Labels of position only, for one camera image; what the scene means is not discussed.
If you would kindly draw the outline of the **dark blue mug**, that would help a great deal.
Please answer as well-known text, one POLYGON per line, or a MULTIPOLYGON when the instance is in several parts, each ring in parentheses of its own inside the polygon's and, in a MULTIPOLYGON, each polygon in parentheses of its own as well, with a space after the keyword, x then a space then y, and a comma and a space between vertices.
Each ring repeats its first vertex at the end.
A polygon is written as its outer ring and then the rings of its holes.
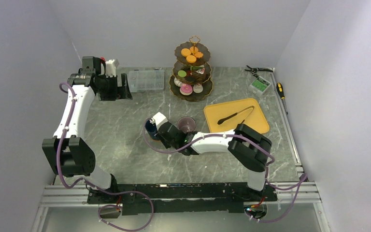
POLYGON ((158 136, 158 131, 157 131, 157 128, 156 128, 156 125, 151 123, 149 120, 146 122, 145 126, 144 126, 146 132, 148 133, 148 135, 150 136, 151 139, 155 140, 155 141, 159 141, 160 138, 158 136))

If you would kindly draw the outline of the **white chocolate drizzle donut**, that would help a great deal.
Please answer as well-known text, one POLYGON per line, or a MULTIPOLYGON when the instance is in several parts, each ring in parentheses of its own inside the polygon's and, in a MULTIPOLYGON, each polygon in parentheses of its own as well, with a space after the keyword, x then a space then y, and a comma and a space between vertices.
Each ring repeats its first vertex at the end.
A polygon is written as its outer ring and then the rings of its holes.
POLYGON ((183 85, 183 83, 177 78, 174 78, 174 84, 178 87, 181 87, 183 85))

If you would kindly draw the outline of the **green macaron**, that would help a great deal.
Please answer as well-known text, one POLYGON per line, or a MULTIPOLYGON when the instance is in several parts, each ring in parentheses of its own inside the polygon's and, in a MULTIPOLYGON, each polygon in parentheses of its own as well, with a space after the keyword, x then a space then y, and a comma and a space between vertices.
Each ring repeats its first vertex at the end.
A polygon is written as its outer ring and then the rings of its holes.
POLYGON ((181 77, 181 78, 184 78, 184 77, 187 76, 187 72, 184 71, 184 70, 179 70, 179 71, 177 72, 177 75, 178 75, 179 77, 181 77))

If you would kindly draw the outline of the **pink frosted donut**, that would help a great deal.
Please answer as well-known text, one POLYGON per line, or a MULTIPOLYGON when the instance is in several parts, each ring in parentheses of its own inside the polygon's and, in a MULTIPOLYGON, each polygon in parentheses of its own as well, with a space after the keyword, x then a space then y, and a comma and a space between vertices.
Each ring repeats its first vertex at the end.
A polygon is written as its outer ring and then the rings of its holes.
POLYGON ((180 93, 185 96, 191 95, 193 93, 193 87, 188 84, 182 84, 179 90, 180 93))

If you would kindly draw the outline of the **black sandwich cookie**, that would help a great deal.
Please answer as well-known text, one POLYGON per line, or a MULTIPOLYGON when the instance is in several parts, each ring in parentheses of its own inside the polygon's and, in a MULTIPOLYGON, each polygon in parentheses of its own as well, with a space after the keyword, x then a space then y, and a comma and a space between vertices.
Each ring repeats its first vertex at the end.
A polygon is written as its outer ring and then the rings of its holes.
POLYGON ((185 80, 190 83, 194 83, 196 80, 193 76, 186 76, 185 80))

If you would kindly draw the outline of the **three-tier black dessert stand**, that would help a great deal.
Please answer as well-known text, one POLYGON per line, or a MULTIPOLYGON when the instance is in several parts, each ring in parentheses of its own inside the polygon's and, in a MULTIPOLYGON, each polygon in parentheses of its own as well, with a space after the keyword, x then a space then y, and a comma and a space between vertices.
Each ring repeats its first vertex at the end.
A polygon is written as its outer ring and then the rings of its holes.
POLYGON ((200 37, 193 35, 189 38, 187 42, 181 43, 178 45, 174 51, 176 57, 176 62, 172 69, 172 74, 169 78, 170 92, 178 97, 181 100, 189 102, 199 102, 211 94, 213 90, 213 81, 212 81, 212 68, 208 61, 211 58, 211 53, 209 49, 200 42, 200 37), (186 58, 181 55, 181 49, 190 48, 191 46, 196 46, 199 49, 199 52, 203 53, 202 58, 197 58, 197 61, 193 64, 190 64, 186 61, 186 58), (195 75, 194 71, 200 68, 205 68, 204 76, 195 75), (187 82, 185 78, 181 78, 177 75, 179 70, 184 70, 187 72, 187 76, 193 76, 195 78, 194 83, 187 82), (193 92, 191 95, 185 96, 180 93, 180 87, 174 84, 174 78, 179 79, 183 84, 191 85, 192 87, 195 84, 202 84, 203 91, 202 93, 193 92))

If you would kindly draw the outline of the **orange round cookie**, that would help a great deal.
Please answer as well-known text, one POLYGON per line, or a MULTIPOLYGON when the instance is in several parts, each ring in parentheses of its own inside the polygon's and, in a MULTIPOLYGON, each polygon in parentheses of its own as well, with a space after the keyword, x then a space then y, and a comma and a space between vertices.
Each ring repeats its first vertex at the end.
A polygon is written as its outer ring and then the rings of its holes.
POLYGON ((191 53, 190 49, 188 49, 188 48, 183 48, 183 49, 181 49, 181 55, 182 55, 183 57, 190 56, 191 54, 192 54, 192 53, 191 53))

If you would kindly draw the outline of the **mauve mug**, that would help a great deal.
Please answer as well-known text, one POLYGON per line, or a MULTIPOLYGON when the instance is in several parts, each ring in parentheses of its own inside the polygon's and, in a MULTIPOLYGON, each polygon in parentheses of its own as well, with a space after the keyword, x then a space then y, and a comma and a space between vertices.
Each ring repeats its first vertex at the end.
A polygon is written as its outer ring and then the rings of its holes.
POLYGON ((184 116, 177 121, 177 128, 183 133, 192 132, 196 128, 196 122, 192 117, 184 116))

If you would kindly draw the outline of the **orange macaron top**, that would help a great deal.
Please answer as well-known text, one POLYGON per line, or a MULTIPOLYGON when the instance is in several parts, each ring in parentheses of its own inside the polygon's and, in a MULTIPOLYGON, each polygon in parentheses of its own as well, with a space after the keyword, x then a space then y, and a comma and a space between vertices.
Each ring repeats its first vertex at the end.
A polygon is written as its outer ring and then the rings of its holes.
POLYGON ((185 59, 190 64, 193 64, 197 61, 197 58, 194 55, 188 55, 185 59))

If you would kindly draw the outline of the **orange macaron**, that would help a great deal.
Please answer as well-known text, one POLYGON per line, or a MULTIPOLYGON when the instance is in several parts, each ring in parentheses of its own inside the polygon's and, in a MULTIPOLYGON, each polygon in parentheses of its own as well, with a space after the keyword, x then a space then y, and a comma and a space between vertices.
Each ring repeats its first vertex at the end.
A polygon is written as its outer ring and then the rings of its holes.
POLYGON ((185 59, 190 64, 193 64, 197 61, 197 58, 194 55, 188 55, 185 59))
POLYGON ((199 49, 198 49, 196 46, 191 46, 191 47, 189 48, 189 50, 190 50, 190 52, 191 52, 192 54, 195 54, 195 53, 199 52, 199 49))

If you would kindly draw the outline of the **red white cake slice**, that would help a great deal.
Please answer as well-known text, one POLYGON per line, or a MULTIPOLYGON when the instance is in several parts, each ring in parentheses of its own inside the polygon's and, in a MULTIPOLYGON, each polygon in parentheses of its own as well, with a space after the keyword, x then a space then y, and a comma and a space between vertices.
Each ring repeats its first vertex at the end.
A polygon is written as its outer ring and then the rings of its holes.
POLYGON ((195 70, 194 73, 197 76, 204 76, 204 74, 205 74, 205 68, 200 68, 198 70, 195 70))

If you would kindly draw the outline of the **orange waffle cookie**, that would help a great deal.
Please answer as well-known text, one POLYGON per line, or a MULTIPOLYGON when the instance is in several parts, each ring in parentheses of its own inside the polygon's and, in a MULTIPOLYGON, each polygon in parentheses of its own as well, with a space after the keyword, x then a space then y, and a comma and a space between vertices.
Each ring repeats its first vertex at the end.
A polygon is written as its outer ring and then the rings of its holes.
POLYGON ((203 57, 203 53, 202 53, 202 52, 196 52, 196 53, 194 54, 194 56, 195 56, 196 58, 202 58, 202 57, 203 57))

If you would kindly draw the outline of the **black serving tongs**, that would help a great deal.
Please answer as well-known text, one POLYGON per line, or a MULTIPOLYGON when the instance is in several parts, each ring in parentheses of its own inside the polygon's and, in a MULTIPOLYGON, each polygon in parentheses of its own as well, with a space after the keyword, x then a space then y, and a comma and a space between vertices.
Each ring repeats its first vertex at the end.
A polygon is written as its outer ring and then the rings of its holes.
POLYGON ((235 112, 235 113, 233 113, 233 114, 231 114, 231 115, 229 115, 229 116, 227 116, 227 117, 224 117, 224 118, 222 118, 222 119, 220 119, 220 120, 217 121, 217 125, 221 125, 221 124, 223 124, 225 121, 227 121, 227 120, 229 120, 229 119, 231 119, 231 118, 237 116, 238 114, 240 114, 240 113, 242 113, 242 112, 244 112, 244 111, 246 111, 246 110, 249 110, 249 109, 253 110, 254 108, 255 108, 255 107, 254 107, 253 105, 251 105, 251 106, 248 106, 248 107, 246 107, 246 108, 244 108, 244 109, 242 109, 242 110, 240 110, 240 111, 238 111, 238 112, 235 112))

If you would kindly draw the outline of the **yellow serving tray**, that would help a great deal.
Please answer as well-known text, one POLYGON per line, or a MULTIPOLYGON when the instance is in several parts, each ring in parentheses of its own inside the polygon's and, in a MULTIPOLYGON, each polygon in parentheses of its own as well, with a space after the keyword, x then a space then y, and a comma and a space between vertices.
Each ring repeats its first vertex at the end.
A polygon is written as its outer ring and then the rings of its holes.
POLYGON ((270 130, 259 103, 253 98, 208 105, 203 112, 210 132, 233 130, 240 123, 261 134, 270 130))

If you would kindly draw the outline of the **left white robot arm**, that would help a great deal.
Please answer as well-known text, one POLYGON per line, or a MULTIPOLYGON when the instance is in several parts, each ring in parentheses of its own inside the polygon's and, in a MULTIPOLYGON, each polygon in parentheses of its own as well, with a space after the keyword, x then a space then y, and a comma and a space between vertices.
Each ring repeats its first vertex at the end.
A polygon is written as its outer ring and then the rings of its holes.
POLYGON ((101 189, 100 196, 113 203, 119 198, 119 188, 112 174, 96 164, 94 151, 85 142, 85 126, 89 108, 100 101, 132 99, 126 74, 117 75, 117 59, 83 57, 76 73, 59 84, 67 93, 62 119, 52 138, 44 139, 42 149, 47 161, 62 185, 73 188, 79 181, 101 189))

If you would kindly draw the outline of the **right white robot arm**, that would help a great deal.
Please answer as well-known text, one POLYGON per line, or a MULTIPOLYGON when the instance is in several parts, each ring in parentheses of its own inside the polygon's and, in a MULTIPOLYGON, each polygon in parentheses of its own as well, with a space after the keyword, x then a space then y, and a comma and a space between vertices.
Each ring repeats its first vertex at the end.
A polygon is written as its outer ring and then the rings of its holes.
POLYGON ((272 142, 249 126, 238 124, 233 130, 217 133, 185 133, 166 122, 157 126, 157 136, 166 148, 175 148, 185 156, 229 152, 249 170, 248 197, 258 201, 265 195, 266 164, 272 142))

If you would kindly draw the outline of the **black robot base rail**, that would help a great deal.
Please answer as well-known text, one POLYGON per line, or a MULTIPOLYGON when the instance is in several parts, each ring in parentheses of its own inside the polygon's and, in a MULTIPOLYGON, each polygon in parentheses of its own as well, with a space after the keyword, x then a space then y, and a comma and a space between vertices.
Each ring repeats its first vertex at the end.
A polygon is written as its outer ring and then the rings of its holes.
POLYGON ((112 179, 106 192, 88 187, 88 204, 116 204, 125 216, 140 213, 182 213, 227 211, 243 213, 249 203, 277 201, 275 190, 265 185, 261 191, 246 182, 119 184, 112 179))

